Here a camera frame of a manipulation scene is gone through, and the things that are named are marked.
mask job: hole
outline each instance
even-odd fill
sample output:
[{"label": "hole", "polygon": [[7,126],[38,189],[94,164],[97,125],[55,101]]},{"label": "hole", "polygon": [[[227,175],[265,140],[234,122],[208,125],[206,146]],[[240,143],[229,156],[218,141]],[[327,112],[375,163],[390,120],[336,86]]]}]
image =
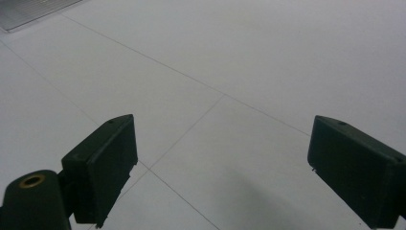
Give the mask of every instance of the hole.
[{"label": "hole", "polygon": [[32,187],[37,186],[38,184],[42,183],[45,179],[45,175],[43,174],[34,174],[31,176],[26,177],[20,183],[20,188],[22,189],[29,189]]},{"label": "hole", "polygon": [[33,178],[30,178],[30,179],[24,181],[24,184],[30,186],[30,185],[37,183],[40,179],[41,178],[39,178],[39,177],[33,177]]}]

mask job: gray object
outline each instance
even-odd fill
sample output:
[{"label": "gray object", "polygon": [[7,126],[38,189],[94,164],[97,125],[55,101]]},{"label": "gray object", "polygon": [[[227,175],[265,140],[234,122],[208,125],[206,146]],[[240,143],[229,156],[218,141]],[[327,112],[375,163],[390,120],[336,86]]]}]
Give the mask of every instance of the gray object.
[{"label": "gray object", "polygon": [[0,0],[0,27],[10,32],[81,0]]}]

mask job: floor tile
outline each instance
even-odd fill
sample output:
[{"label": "floor tile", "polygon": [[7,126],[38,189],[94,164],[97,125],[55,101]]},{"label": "floor tile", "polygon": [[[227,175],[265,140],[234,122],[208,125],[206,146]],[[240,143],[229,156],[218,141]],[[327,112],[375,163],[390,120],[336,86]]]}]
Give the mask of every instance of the floor tile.
[{"label": "floor tile", "polygon": [[368,229],[308,166],[308,143],[226,97],[152,171],[221,230]]},{"label": "floor tile", "polygon": [[101,0],[64,15],[301,131],[321,114],[406,152],[404,1]]},{"label": "floor tile", "polygon": [[96,127],[7,47],[0,47],[0,197],[14,179],[61,170],[60,159]]},{"label": "floor tile", "polygon": [[118,201],[102,229],[215,230],[216,228],[153,173],[147,172]]},{"label": "floor tile", "polygon": [[9,46],[98,124],[133,113],[148,167],[221,97],[68,19]]}]

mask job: floor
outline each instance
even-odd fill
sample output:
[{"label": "floor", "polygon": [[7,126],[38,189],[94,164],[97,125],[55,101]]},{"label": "floor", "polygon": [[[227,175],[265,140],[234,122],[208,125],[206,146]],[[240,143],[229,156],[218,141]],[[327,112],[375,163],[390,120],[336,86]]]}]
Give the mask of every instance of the floor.
[{"label": "floor", "polygon": [[402,0],[85,0],[0,33],[0,197],[132,113],[140,163],[104,230],[369,229],[309,135],[319,114],[406,153],[405,19]]}]

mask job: black plastic block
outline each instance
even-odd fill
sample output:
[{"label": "black plastic block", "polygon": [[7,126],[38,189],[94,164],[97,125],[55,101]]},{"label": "black plastic block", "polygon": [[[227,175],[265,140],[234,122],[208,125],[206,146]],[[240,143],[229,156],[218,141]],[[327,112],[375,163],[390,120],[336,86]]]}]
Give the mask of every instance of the black plastic block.
[{"label": "black plastic block", "polygon": [[137,162],[132,115],[104,123],[62,158],[64,180],[76,186],[77,223],[102,227]]},{"label": "black plastic block", "polygon": [[406,157],[341,121],[317,116],[308,163],[370,228],[394,228]]}]

